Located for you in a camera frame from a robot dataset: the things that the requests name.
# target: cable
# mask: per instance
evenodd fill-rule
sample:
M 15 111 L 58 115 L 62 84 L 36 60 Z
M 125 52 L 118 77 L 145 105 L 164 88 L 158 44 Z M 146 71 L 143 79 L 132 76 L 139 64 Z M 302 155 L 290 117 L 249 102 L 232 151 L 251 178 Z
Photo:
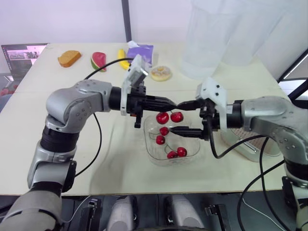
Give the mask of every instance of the cable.
M 159 226 L 159 205 L 160 205 L 159 194 L 157 194 L 157 202 L 158 202 L 158 205 L 157 205 L 157 225 Z
M 216 149 L 215 149 L 215 143 L 214 143 L 214 136 L 213 136 L 213 130 L 212 130 L 212 118 L 211 117 L 208 117 L 208 123 L 207 124 L 208 124 L 208 134 L 209 134 L 209 141 L 210 141 L 210 144 L 211 144 L 212 153 L 213 153 L 213 156 L 216 159 L 223 158 L 228 152 L 230 152 L 232 149 L 236 148 L 237 146 L 241 145 L 242 143 L 245 143 L 245 142 L 253 140 L 253 139 L 264 137 L 262 135 L 256 135 L 256 136 L 248 137 L 246 139 L 238 141 L 236 144 L 232 145 L 227 150 L 225 150 L 222 154 L 217 155 L 217 152 L 216 152 Z
M 99 72 L 100 70 L 106 68 L 107 66 L 109 66 L 109 65 L 111 65 L 111 64 L 115 64 L 115 63 L 117 63 L 117 62 L 121 62 L 121 61 L 125 61 L 125 60 L 127 60 L 127 61 L 128 61 L 128 60 L 133 60 L 133 58 L 123 58 L 123 59 L 116 59 L 116 60 L 113 60 L 112 62 L 107 63 L 106 65 L 104 65 L 104 66 L 98 68 L 97 70 L 93 71 L 91 74 L 89 74 L 87 77 L 85 77 L 84 80 L 90 78 L 92 75 L 94 75 L 95 73 Z
M 261 175 L 265 175 L 265 174 L 268 174 L 269 172 L 271 172 L 272 170 L 278 168 L 280 165 L 284 164 L 284 160 L 282 160 L 281 162 L 275 164 L 273 167 L 269 168 L 268 170 L 266 170 L 265 172 L 263 172 L 263 174 L 260 174 L 258 175 L 256 178 L 254 178 L 247 186 L 246 188 L 244 189 L 244 191 L 242 192 L 242 195 L 240 196 L 240 199 L 237 203 L 237 209 L 236 209 L 236 213 L 237 213 L 237 219 L 238 219 L 238 222 L 239 222 L 239 225 L 241 227 L 241 230 L 242 231 L 245 231 L 245 228 L 243 226 L 243 223 L 242 223 L 242 218 L 241 218 L 241 205 L 242 205 L 242 201 L 243 201 L 243 197 L 245 195 L 245 193 L 248 191 L 248 189 L 258 180 L 261 178 Z
M 75 204 L 76 204 L 76 201 L 73 200 L 73 214 L 72 214 L 72 216 L 74 215 L 74 212 L 75 212 Z M 67 227 L 67 230 L 66 230 L 66 231 L 69 231 L 69 228 L 71 227 L 71 224 L 72 224 L 72 222 L 70 222 L 70 223 L 68 224 L 68 227 Z
M 259 164 L 260 164 L 260 174 L 261 174 L 261 180 L 262 180 L 262 190 L 263 190 L 263 194 L 264 194 L 264 198 L 266 203 L 268 204 L 268 207 L 271 211 L 271 213 L 274 215 L 274 217 L 279 221 L 279 223 L 287 230 L 287 231 L 291 231 L 285 224 L 284 222 L 278 217 L 278 215 L 276 214 L 275 210 L 273 209 L 273 207 L 271 206 L 270 202 L 269 202 L 269 198 L 267 196 L 266 193 L 266 189 L 265 189 L 265 181 L 264 181 L 264 175 L 263 175 L 263 166 L 262 166 L 262 157 L 263 157 L 263 152 L 265 149 L 265 145 L 268 142 L 269 138 L 266 137 L 265 141 L 263 142 L 263 145 L 261 147 L 261 151 L 260 151 L 260 160 L 259 160 Z
M 268 218 L 271 222 L 274 223 L 274 225 L 276 225 L 279 229 L 281 229 L 282 231 L 285 231 L 283 228 L 281 228 L 271 217 L 269 217 L 268 215 L 266 215 L 265 213 L 262 213 L 261 211 L 257 210 L 256 208 L 252 207 L 251 205 L 247 204 L 246 201 L 243 198 L 243 202 L 245 205 L 247 205 L 249 208 L 251 208 L 252 210 L 256 211 L 257 213 L 265 216 L 266 218 Z
M 120 62 L 120 61 L 124 61 L 124 60 L 133 60 L 133 58 L 116 59 L 116 60 L 114 60 L 114 61 L 112 61 L 112 62 L 110 62 L 110 63 L 107 63 L 106 65 L 104 65 L 104 66 L 100 67 L 99 69 L 93 71 L 91 74 L 89 74 L 87 77 L 85 77 L 84 80 L 89 79 L 92 75 L 94 75 L 95 73 L 99 72 L 100 70 L 106 68 L 107 66 L 109 66 L 109 65 L 111 65 L 111 64 L 115 64 L 115 63 Z M 96 117 L 96 114 L 93 113 L 93 115 L 94 115 L 94 118 L 95 118 L 95 120 L 96 120 L 98 129 L 99 129 L 99 131 L 100 131 L 100 145 L 99 145 L 99 147 L 98 147 L 97 153 L 96 153 L 95 157 L 93 158 L 93 160 L 92 160 L 83 170 L 81 170 L 80 172 L 78 172 L 78 173 L 75 175 L 75 177 L 79 176 L 81 173 L 83 173 L 85 170 L 87 170 L 87 169 L 94 163 L 94 161 L 95 161 L 96 158 L 98 157 L 98 154 L 99 154 L 100 151 L 101 151 L 102 139 L 103 139 L 103 137 L 102 137 L 102 129 L 101 129 L 100 122 L 98 121 L 98 119 L 97 119 L 97 117 Z
M 74 216 L 76 215 L 76 212 L 79 210 L 79 208 L 82 206 L 82 204 L 91 196 L 88 196 L 86 199 L 84 199 L 80 205 L 77 207 L 76 211 L 74 212 L 74 214 L 72 215 L 72 217 L 69 220 L 62 220 L 63 223 L 69 223 L 73 220 Z
M 99 154 L 100 151 L 101 151 L 102 140 L 103 140 L 102 129 L 101 129 L 100 123 L 98 122 L 98 119 L 97 119 L 97 117 L 96 117 L 96 114 L 93 113 L 93 115 L 94 115 L 94 118 L 95 118 L 95 120 L 96 120 L 96 123 L 97 123 L 97 126 L 98 126 L 98 130 L 100 131 L 100 145 L 98 146 L 97 153 L 96 153 L 95 157 L 93 158 L 93 160 L 92 160 L 83 170 L 81 170 L 80 172 L 78 172 L 78 173 L 75 175 L 75 177 L 79 176 L 81 173 L 83 173 L 85 170 L 87 170 L 87 169 L 94 163 L 94 161 L 96 160 L 98 154 Z

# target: white wall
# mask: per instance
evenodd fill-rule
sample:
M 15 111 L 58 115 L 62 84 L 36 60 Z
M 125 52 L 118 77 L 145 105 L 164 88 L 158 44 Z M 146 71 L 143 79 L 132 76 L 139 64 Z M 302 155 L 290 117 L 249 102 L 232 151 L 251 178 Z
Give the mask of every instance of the white wall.
M 294 9 L 280 21 L 258 55 L 277 79 L 308 47 L 308 1 L 290 0 Z M 130 0 L 132 37 L 137 42 L 184 41 L 190 0 Z
M 308 47 L 308 1 L 291 0 L 296 13 L 278 24 L 258 55 L 278 78 Z M 184 41 L 190 0 L 129 0 L 137 42 Z M 125 42 L 120 0 L 4 0 L 0 44 L 31 42 Z M 8 72 L 0 52 L 0 73 Z
M 120 0 L 2 0 L 0 45 L 125 42 Z M 9 72 L 0 51 L 0 73 Z
M 132 39 L 138 42 L 184 41 L 190 0 L 130 0 Z

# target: metal pole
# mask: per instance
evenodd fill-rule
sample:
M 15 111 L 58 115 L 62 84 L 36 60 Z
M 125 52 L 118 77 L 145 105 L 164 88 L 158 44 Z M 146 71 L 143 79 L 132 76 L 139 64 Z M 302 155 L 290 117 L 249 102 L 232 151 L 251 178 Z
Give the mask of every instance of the metal pole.
M 130 30 L 130 16 L 129 16 L 128 0 L 122 0 L 122 10 L 123 10 L 126 42 L 129 42 L 131 41 L 131 30 Z

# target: fake fruit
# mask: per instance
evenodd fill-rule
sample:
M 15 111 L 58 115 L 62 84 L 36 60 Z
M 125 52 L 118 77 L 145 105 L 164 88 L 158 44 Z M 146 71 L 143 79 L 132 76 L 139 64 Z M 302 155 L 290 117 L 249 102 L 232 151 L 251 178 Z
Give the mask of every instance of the fake fruit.
M 91 57 L 91 64 L 95 70 L 106 65 L 106 54 L 102 52 L 94 52 Z
M 187 150 L 186 150 L 185 148 L 179 147 L 179 148 L 177 149 L 177 151 L 178 151 L 178 156 L 179 156 L 179 157 L 187 156 Z
M 165 143 L 165 138 L 163 136 L 156 136 L 156 143 L 162 145 Z
M 162 128 L 160 128 L 159 132 L 160 132 L 160 134 L 165 136 L 169 133 L 169 129 L 167 127 L 162 127 Z
M 168 159 L 176 158 L 178 157 L 178 154 L 175 151 L 171 151 L 167 154 Z
M 159 124 L 165 124 L 169 120 L 169 115 L 167 112 L 160 112 L 157 114 L 156 120 Z
M 123 59 L 123 58 L 126 58 L 126 53 L 123 49 L 119 49 L 118 52 L 117 52 L 117 58 L 118 59 Z M 127 60 L 124 60 L 124 61 L 120 61 L 120 66 L 125 69 L 125 70 L 128 70 L 129 69 L 129 62 Z
M 175 123 L 181 122 L 183 120 L 183 118 L 184 118 L 184 116 L 183 116 L 182 112 L 174 112 L 170 116 L 170 119 Z

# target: black cable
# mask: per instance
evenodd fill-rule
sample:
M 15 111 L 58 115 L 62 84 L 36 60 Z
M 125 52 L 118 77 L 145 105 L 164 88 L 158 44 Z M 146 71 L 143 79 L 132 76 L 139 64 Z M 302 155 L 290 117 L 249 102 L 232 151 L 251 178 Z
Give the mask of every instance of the black cable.
M 120 62 L 120 61 L 125 61 L 125 60 L 133 60 L 133 58 L 123 58 L 123 59 L 116 59 L 116 60 L 113 60 L 112 62 L 110 63 L 107 63 L 106 65 L 100 67 L 99 69 L 93 71 L 91 74 L 89 74 L 87 77 L 85 77 L 84 80 L 86 79 L 89 79 L 92 75 L 94 75 L 95 73 L 99 72 L 100 70 L 106 68 L 107 66 L 111 65 L 111 64 L 115 64 L 117 62 Z M 98 129 L 100 131 L 100 145 L 98 147 L 98 150 L 97 150 L 97 153 L 95 155 L 95 157 L 93 158 L 93 160 L 88 164 L 88 166 L 86 166 L 83 170 L 81 170 L 80 172 L 78 172 L 75 177 L 79 176 L 81 173 L 83 173 L 85 170 L 87 170 L 87 168 L 89 168 L 93 162 L 96 160 L 98 154 L 100 153 L 100 150 L 101 150 L 101 147 L 102 147 L 102 129 L 101 129 L 101 125 L 100 125 L 100 122 L 98 121 L 97 117 L 96 117 L 96 114 L 93 113 L 94 117 L 95 117 L 95 120 L 96 120 L 96 123 L 97 123 L 97 126 L 98 126 Z
M 93 164 L 93 162 L 96 160 L 98 154 L 99 154 L 100 151 L 101 151 L 102 140 L 103 140 L 103 137 L 102 137 L 102 129 L 101 129 L 100 123 L 98 122 L 98 119 L 97 119 L 97 117 L 96 117 L 96 114 L 93 113 L 93 115 L 94 115 L 94 118 L 95 118 L 95 120 L 96 120 L 98 129 L 99 129 L 99 131 L 100 131 L 100 145 L 99 145 L 99 147 L 98 147 L 97 153 L 96 153 L 95 157 L 93 158 L 93 160 L 92 160 L 83 170 L 81 170 L 80 172 L 78 172 L 78 173 L 75 175 L 75 177 L 79 176 L 81 173 L 83 173 L 85 170 L 87 170 L 88 167 L 90 167 L 90 166 Z
M 128 61 L 128 60 L 133 60 L 133 58 L 123 58 L 123 59 L 116 59 L 116 60 L 113 60 L 112 62 L 110 63 L 107 63 L 106 65 L 98 68 L 97 70 L 93 71 L 91 74 L 89 74 L 87 77 L 85 77 L 84 80 L 90 78 L 92 75 L 94 75 L 95 73 L 101 71 L 102 69 L 106 68 L 107 66 L 111 65 L 111 64 L 115 64 L 117 62 L 121 62 L 121 61 Z
M 232 149 L 236 148 L 237 146 L 241 145 L 242 143 L 245 143 L 245 142 L 253 140 L 253 139 L 264 137 L 262 135 L 256 135 L 256 136 L 248 137 L 246 139 L 238 141 L 236 144 L 232 145 L 227 150 L 225 150 L 222 154 L 217 155 L 217 152 L 216 152 L 216 149 L 215 149 L 215 144 L 214 144 L 214 136 L 213 136 L 212 118 L 211 117 L 208 118 L 207 124 L 208 124 L 208 134 L 209 134 L 209 141 L 210 141 L 210 144 L 211 144 L 212 153 L 213 153 L 213 156 L 216 159 L 220 159 L 220 158 L 224 157 L 228 152 L 230 152 Z
M 74 213 L 75 213 L 75 203 L 76 203 L 76 201 L 75 200 L 73 200 L 73 213 L 72 213 L 72 216 L 74 215 Z M 69 228 L 71 227 L 71 224 L 72 224 L 72 221 L 68 224 L 68 226 L 67 226 L 67 230 L 66 231 L 69 231 Z
M 157 205 L 157 226 L 159 226 L 159 194 L 157 194 L 157 201 L 158 201 L 158 205 Z
M 268 170 L 266 170 L 265 172 L 263 172 L 263 174 L 260 174 L 258 175 L 256 178 L 254 178 L 247 186 L 246 188 L 244 189 L 244 191 L 242 192 L 242 195 L 240 196 L 240 199 L 237 203 L 237 219 L 238 219 L 238 222 L 240 224 L 240 227 L 241 227 L 241 230 L 242 231 L 245 231 L 245 228 L 243 226 L 243 223 L 242 223 L 242 218 L 241 218 L 241 205 L 242 205 L 242 202 L 243 202 L 243 197 L 244 197 L 244 194 L 248 191 L 248 189 L 258 180 L 260 179 L 262 176 L 264 176 L 265 174 L 268 174 L 269 172 L 271 172 L 272 170 L 278 168 L 280 165 L 282 165 L 284 163 L 284 160 L 282 160 L 281 162 L 275 164 L 273 167 L 269 168 Z
M 262 190 L 263 190 L 263 194 L 264 194 L 264 198 L 265 201 L 271 211 L 271 213 L 274 215 L 274 217 L 279 221 L 279 223 L 287 230 L 287 231 L 291 231 L 285 224 L 284 222 L 278 217 L 278 215 L 276 214 L 276 212 L 274 211 L 273 207 L 271 206 L 270 202 L 269 202 L 269 198 L 267 196 L 266 193 L 266 189 L 265 189 L 265 181 L 264 181 L 264 175 L 263 175 L 263 165 L 262 165 L 262 157 L 263 157 L 263 152 L 265 149 L 265 145 L 268 142 L 269 138 L 266 137 L 265 141 L 263 142 L 263 145 L 261 147 L 261 151 L 260 151 L 260 160 L 259 160 L 259 164 L 260 164 L 260 174 L 261 174 L 261 180 L 262 180 Z

